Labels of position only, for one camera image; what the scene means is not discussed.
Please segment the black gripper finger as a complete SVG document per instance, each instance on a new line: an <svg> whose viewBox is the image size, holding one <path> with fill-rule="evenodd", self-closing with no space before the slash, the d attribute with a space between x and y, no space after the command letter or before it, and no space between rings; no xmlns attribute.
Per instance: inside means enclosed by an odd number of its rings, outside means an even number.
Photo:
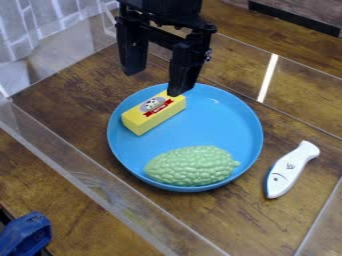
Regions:
<svg viewBox="0 0 342 256"><path fill-rule="evenodd" d="M123 72L131 76L145 69L148 40L143 26L148 21L116 19L116 39Z"/></svg>
<svg viewBox="0 0 342 256"><path fill-rule="evenodd" d="M192 32L172 46L167 94L179 96L195 86L203 64L211 59L211 35Z"/></svg>

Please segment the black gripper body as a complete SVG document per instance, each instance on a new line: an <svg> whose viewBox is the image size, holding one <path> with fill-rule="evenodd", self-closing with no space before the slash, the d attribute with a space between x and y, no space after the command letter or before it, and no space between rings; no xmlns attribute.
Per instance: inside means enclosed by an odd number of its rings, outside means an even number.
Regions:
<svg viewBox="0 0 342 256"><path fill-rule="evenodd" d="M176 44L181 38L160 30L161 26L188 28L185 40L208 44L216 27L200 17L203 0L117 0L117 41L133 44L148 41Z"/></svg>

